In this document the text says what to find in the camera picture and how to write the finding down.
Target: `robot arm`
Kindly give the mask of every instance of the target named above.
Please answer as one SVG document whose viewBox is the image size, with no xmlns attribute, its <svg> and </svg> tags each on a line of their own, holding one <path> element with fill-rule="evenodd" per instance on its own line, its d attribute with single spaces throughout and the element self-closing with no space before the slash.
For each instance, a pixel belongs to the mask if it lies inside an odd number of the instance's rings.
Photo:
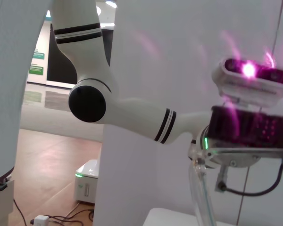
<svg viewBox="0 0 283 226">
<path fill-rule="evenodd" d="M 105 58 L 95 0 L 55 0 L 51 15 L 58 48 L 77 71 L 69 107 L 78 119 L 119 126 L 162 144 L 184 132 L 196 137 L 209 124 L 210 113 L 179 115 L 142 99 L 118 97 Z"/>
</svg>

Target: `black stripe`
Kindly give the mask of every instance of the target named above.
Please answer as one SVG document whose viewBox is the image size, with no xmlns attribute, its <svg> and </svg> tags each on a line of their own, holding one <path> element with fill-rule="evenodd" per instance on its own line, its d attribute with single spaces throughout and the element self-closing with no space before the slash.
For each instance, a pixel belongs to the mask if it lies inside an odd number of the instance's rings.
<svg viewBox="0 0 283 226">
<path fill-rule="evenodd" d="M 157 134 L 157 136 L 155 137 L 155 141 L 158 141 L 159 140 L 159 138 L 160 138 L 160 136 L 161 136 L 161 134 L 162 134 L 162 131 L 164 131 L 164 127 L 165 127 L 165 125 L 166 125 L 166 121 L 168 120 L 168 117 L 169 117 L 169 114 L 170 114 L 170 109 L 166 109 L 166 114 L 165 114 L 165 117 L 164 117 L 164 120 L 162 121 L 162 124 L 161 124 L 161 126 L 160 126 L 160 129 L 159 129 L 159 131 L 158 131 L 158 134 Z"/>
<path fill-rule="evenodd" d="M 53 32 L 54 34 L 58 35 L 58 34 L 69 34 L 69 33 L 74 33 L 74 32 L 83 32 L 83 31 L 97 29 L 97 28 L 100 28 L 100 23 L 57 29 L 57 30 L 54 30 Z"/>
<path fill-rule="evenodd" d="M 57 44 L 63 44 L 63 43 L 71 43 L 71 42 L 77 42 L 77 41 L 85 41 L 89 39 L 95 39 L 102 36 L 102 32 L 96 32 L 93 34 L 86 34 L 86 35 L 80 35 L 75 36 L 71 38 L 64 38 L 64 39 L 56 39 Z"/>
<path fill-rule="evenodd" d="M 109 89 L 110 93 L 112 93 L 112 92 L 111 92 L 111 89 L 109 88 L 109 86 L 107 86 L 107 84 L 106 84 L 106 83 L 104 83 L 103 81 L 101 81 L 101 80 L 99 80 L 99 79 L 89 78 L 89 79 L 83 79 L 83 80 L 80 80 L 79 82 L 84 81 L 84 80 L 95 80 L 95 81 L 99 81 L 99 82 L 100 82 L 100 83 L 102 83 L 104 86 L 106 86 L 106 87 L 107 87 L 107 89 Z"/>
<path fill-rule="evenodd" d="M 172 119 L 171 119 L 169 128 L 168 128 L 168 130 L 166 131 L 166 134 L 165 134 L 164 139 L 161 141 L 162 144 L 164 144 L 164 143 L 166 142 L 166 140 L 168 139 L 168 137 L 169 137 L 169 135 L 170 135 L 170 133 L 171 133 L 171 130 L 172 130 L 172 128 L 173 128 L 175 119 L 176 119 L 176 112 L 173 112 L 173 116 L 172 116 Z"/>
</svg>

